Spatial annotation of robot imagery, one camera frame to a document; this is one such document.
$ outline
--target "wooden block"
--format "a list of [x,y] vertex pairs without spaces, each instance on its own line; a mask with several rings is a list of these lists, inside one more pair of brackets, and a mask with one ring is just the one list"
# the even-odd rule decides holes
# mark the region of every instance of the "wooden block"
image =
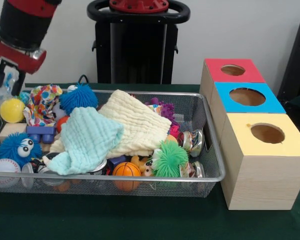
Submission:
[[210,105],[215,82],[265,83],[251,59],[206,59],[203,64],[200,94]]
[[266,83],[241,82],[215,82],[210,111],[219,143],[226,113],[286,113]]
[[300,133],[286,114],[227,113],[221,182],[229,210],[290,210],[300,190]]
[[0,142],[2,143],[10,134],[25,133],[26,127],[26,123],[6,123],[0,132]]
[[50,152],[51,144],[40,142],[42,152]]

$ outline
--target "black cable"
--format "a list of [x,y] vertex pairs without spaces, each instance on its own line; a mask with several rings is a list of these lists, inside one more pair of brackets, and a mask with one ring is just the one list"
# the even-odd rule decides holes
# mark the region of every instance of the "black cable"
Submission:
[[84,75],[84,74],[82,74],[81,77],[79,77],[78,83],[81,83],[82,78],[85,78],[85,82],[87,84],[89,83],[88,77],[86,75]]

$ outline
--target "purple toy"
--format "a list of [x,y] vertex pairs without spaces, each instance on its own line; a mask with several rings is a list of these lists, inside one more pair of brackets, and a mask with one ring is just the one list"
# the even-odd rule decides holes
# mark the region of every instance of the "purple toy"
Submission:
[[171,121],[172,126],[179,126],[179,124],[175,121],[175,105],[173,103],[165,103],[164,101],[159,101],[157,97],[154,97],[150,100],[150,102],[146,102],[145,105],[160,105],[162,106],[161,109],[161,116],[169,119]]
[[55,140],[56,128],[53,126],[27,126],[26,133],[40,143],[52,144]]

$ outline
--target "cartoon eye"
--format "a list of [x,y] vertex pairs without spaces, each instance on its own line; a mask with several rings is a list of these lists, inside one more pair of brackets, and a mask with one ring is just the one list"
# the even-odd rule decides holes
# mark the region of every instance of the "cartoon eye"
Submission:
[[23,146],[28,147],[29,151],[31,151],[34,148],[34,141],[32,141],[30,138],[25,138],[21,142]]
[[22,158],[28,157],[30,155],[30,149],[27,146],[19,146],[17,152],[18,155]]
[[152,160],[150,160],[150,161],[147,161],[146,163],[145,163],[145,165],[147,165],[147,166],[152,166],[152,163],[153,163],[154,161],[152,161]]

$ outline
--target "white wall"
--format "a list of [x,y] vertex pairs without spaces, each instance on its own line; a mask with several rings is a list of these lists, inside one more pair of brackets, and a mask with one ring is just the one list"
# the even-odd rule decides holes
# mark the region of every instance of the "white wall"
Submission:
[[[97,80],[96,55],[91,52],[95,23],[86,14],[89,2],[62,1],[41,45],[47,58],[27,82],[75,82],[81,74]],[[191,18],[178,26],[173,83],[199,84],[204,58],[251,58],[278,91],[300,23],[300,0],[182,2],[190,7]]]

